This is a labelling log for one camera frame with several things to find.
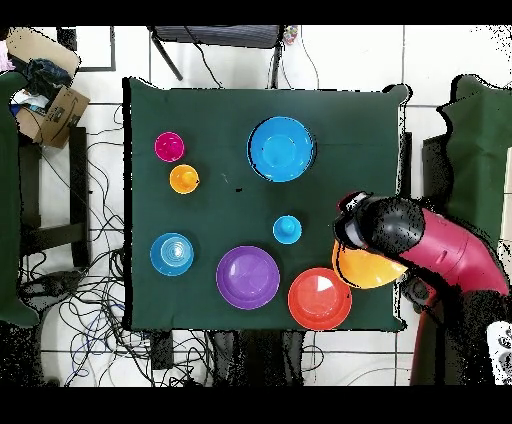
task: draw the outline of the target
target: plastic dish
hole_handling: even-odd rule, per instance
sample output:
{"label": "plastic dish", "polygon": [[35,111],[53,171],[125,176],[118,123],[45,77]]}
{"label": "plastic dish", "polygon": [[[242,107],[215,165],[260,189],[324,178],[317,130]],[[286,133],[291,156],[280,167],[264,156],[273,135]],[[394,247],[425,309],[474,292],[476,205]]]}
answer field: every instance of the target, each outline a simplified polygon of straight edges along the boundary
{"label": "plastic dish", "polygon": [[165,162],[174,162],[185,154],[185,143],[178,134],[165,132],[155,141],[155,153]]}
{"label": "plastic dish", "polygon": [[166,233],[151,246],[151,263],[161,274],[176,277],[186,272],[194,261],[194,249],[190,241],[178,233]]}
{"label": "plastic dish", "polygon": [[171,187],[180,194],[193,192],[199,185],[199,175],[190,165],[178,165],[169,176]]}
{"label": "plastic dish", "polygon": [[247,157],[261,177],[273,182],[291,181],[310,166],[315,143],[299,121],[283,116],[269,118],[252,131]]}
{"label": "plastic dish", "polygon": [[295,321],[314,331],[332,330],[350,312],[350,287],[332,269],[312,268],[300,274],[288,292],[288,308]]}
{"label": "plastic dish", "polygon": [[302,226],[297,218],[291,215],[284,215],[277,219],[272,228],[274,237],[279,243],[295,243],[302,234]]}
{"label": "plastic dish", "polygon": [[334,241],[332,252],[334,271],[347,284],[358,289],[373,289],[400,277],[407,268],[362,249],[342,248]]}
{"label": "plastic dish", "polygon": [[272,300],[279,288],[279,269],[272,257],[255,246],[239,246],[226,253],[217,267],[217,288],[239,309],[256,309]]}

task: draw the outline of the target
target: pink cup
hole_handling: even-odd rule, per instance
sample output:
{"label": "pink cup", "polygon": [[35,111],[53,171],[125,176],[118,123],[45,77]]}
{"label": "pink cup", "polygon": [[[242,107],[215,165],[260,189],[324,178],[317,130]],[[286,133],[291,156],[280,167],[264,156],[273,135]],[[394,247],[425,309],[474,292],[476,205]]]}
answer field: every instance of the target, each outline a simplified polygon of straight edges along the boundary
{"label": "pink cup", "polygon": [[165,132],[155,141],[155,153],[165,162],[174,162],[185,154],[185,144],[178,134]]}

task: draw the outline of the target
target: green tablecloth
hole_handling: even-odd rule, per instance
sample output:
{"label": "green tablecloth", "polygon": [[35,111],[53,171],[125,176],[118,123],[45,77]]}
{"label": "green tablecloth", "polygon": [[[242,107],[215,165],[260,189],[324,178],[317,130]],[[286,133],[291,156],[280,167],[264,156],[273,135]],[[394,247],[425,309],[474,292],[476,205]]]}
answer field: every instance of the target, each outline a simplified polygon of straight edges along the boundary
{"label": "green tablecloth", "polygon": [[20,171],[18,131],[9,110],[11,98],[27,85],[18,72],[0,72],[0,320],[21,327],[39,323],[37,312],[18,299],[20,264]]}
{"label": "green tablecloth", "polygon": [[441,108],[451,131],[446,153],[454,173],[447,212],[483,232],[497,249],[512,147],[512,90],[489,87],[473,75],[455,84],[455,98]]}
{"label": "green tablecloth", "polygon": [[[302,328],[288,311],[288,289],[308,268],[332,268],[331,223],[337,215],[337,201],[358,189],[395,194],[398,110],[409,96],[407,88],[394,86],[386,93],[164,91],[136,79],[128,81],[125,96],[131,101],[133,206],[131,327]],[[318,143],[313,166],[288,183],[265,181],[247,160],[249,134],[271,116],[299,120]],[[125,130],[130,137],[128,126]],[[185,156],[178,163],[190,164],[199,172],[200,185],[191,194],[180,195],[171,189],[169,173],[177,163],[162,162],[155,155],[154,141],[165,131],[180,134],[186,144]],[[295,215],[303,225],[303,235],[293,245],[281,245],[272,235],[273,222],[283,214]],[[179,277],[159,274],[150,262],[152,243],[166,232],[181,233],[194,246],[194,263]],[[252,311],[229,305],[215,282],[218,262],[239,245],[265,249],[281,274],[275,298]],[[353,290],[352,310],[340,328],[401,330],[402,322],[393,317],[393,285]]]}

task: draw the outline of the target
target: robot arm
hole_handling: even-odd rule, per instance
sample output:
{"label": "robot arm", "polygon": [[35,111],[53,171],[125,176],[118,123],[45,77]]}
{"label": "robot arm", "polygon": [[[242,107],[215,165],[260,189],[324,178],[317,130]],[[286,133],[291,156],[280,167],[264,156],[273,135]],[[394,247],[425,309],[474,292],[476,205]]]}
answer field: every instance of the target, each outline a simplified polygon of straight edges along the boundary
{"label": "robot arm", "polygon": [[338,206],[333,229],[344,249],[396,261],[435,289],[431,312],[421,314],[411,384],[495,383],[486,332],[507,320],[509,293],[495,252],[409,199],[357,192]]}
{"label": "robot arm", "polygon": [[439,274],[462,293],[476,290],[508,295],[496,253],[480,238],[412,200],[352,193],[339,203],[336,239],[409,268]]}

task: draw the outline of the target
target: blue bowl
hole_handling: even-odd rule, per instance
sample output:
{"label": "blue bowl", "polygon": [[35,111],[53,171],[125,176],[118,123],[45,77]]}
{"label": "blue bowl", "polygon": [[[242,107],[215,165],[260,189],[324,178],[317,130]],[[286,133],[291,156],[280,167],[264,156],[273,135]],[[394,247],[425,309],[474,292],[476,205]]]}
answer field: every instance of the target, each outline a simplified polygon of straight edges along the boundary
{"label": "blue bowl", "polygon": [[274,222],[272,232],[279,243],[293,244],[300,238],[302,226],[299,220],[294,216],[284,215]]}
{"label": "blue bowl", "polygon": [[151,246],[151,263],[161,274],[176,277],[186,272],[194,260],[194,249],[188,239],[178,233],[166,233]]}
{"label": "blue bowl", "polygon": [[263,178],[282,183],[291,181],[313,161],[315,143],[299,121],[276,116],[259,124],[247,142],[247,157]]}

